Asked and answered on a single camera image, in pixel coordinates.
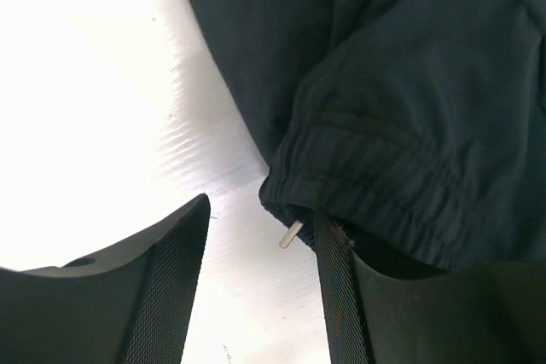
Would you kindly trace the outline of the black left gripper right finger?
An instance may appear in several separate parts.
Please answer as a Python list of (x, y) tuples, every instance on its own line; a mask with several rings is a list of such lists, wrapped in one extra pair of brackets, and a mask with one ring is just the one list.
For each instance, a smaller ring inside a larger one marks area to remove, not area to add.
[(331, 219), (313, 225), (331, 362), (544, 362), (543, 263), (400, 279), (362, 260)]

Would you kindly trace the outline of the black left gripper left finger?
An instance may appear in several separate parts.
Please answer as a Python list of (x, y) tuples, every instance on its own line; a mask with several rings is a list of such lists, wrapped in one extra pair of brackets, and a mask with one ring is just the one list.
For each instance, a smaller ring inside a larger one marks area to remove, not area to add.
[(3, 269), (2, 362), (180, 362), (210, 210), (201, 194), (65, 266)]

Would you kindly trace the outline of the dark navy shorts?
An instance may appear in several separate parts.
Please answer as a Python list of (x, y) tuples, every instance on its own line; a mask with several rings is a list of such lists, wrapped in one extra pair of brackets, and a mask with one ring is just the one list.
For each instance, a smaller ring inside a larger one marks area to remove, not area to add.
[(545, 0), (189, 0), (263, 207), (440, 269), (545, 259)]

